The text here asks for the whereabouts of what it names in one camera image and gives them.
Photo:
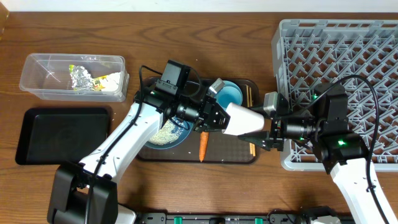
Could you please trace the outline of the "yellow snack wrapper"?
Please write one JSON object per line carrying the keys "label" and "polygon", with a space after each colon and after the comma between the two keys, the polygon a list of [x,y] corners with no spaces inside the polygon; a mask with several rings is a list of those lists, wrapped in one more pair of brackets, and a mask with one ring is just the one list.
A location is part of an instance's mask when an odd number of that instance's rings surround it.
{"label": "yellow snack wrapper", "polygon": [[93,78],[93,85],[94,85],[94,89],[93,90],[91,90],[91,91],[101,91],[102,89],[103,89],[103,86],[102,86],[102,79],[104,78],[105,76],[103,76],[103,77],[98,77],[98,78]]}

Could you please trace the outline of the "aluminium foil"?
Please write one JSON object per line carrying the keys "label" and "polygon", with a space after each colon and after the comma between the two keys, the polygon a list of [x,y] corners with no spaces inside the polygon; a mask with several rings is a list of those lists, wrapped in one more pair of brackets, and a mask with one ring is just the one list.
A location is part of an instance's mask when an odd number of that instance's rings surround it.
{"label": "aluminium foil", "polygon": [[76,91],[94,89],[93,78],[88,70],[81,65],[69,65],[69,72],[72,79],[72,88]]}

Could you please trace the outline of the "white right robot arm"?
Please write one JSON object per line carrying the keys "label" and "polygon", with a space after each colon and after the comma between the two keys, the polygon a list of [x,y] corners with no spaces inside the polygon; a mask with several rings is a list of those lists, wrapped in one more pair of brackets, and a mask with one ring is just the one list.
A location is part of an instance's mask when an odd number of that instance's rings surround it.
{"label": "white right robot arm", "polygon": [[356,223],[397,223],[371,159],[372,146],[348,127],[348,96],[339,83],[321,83],[314,89],[312,114],[287,114],[281,105],[268,112],[270,131],[247,133],[240,140],[263,149],[282,148],[287,139],[309,141],[349,206]]}

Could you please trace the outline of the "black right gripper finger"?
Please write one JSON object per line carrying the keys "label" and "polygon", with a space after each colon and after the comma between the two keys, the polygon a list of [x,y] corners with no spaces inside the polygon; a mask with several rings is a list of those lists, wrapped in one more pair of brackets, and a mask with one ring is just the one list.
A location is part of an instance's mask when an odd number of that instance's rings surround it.
{"label": "black right gripper finger", "polygon": [[266,93],[263,104],[251,106],[249,109],[262,114],[267,119],[279,118],[291,112],[289,101],[278,92]]}
{"label": "black right gripper finger", "polygon": [[270,140],[269,131],[258,131],[253,133],[241,134],[238,136],[239,140],[253,143],[255,146],[260,147],[266,151],[270,151],[268,142]]}

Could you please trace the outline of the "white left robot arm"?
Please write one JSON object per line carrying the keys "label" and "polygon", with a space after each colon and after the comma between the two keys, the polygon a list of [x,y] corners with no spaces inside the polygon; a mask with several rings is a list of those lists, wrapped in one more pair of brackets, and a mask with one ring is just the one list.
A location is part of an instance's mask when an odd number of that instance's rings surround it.
{"label": "white left robot arm", "polygon": [[172,118],[191,123],[201,133],[222,131],[229,115],[216,102],[222,79],[198,82],[185,90],[194,69],[169,60],[151,86],[140,84],[126,117],[108,138],[80,162],[61,165],[52,187],[49,223],[135,223],[136,213],[118,202],[118,183],[144,144]]}

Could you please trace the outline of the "wooden chopstick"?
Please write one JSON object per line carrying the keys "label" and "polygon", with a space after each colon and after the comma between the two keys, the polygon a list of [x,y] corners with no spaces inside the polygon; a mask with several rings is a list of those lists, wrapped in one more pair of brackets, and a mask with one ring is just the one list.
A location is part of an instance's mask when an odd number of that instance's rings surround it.
{"label": "wooden chopstick", "polygon": [[[247,102],[247,108],[252,105],[251,88],[248,85],[246,86],[246,102]],[[250,152],[250,155],[255,156],[255,154],[253,153],[252,143],[249,144],[249,152]]]}
{"label": "wooden chopstick", "polygon": [[[252,90],[251,90],[251,87],[249,87],[249,86],[247,86],[246,89],[247,89],[247,104],[248,104],[248,107],[251,107],[252,106]],[[251,155],[253,157],[255,157],[256,156],[255,145],[253,143],[250,143],[249,148],[250,148]]]}

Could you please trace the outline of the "white napkin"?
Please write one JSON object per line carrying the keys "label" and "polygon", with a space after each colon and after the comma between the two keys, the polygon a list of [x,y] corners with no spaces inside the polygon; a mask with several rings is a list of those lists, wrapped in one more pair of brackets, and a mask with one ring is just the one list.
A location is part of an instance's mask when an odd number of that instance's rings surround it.
{"label": "white napkin", "polygon": [[119,88],[120,72],[111,73],[102,79],[102,91],[116,91]]}

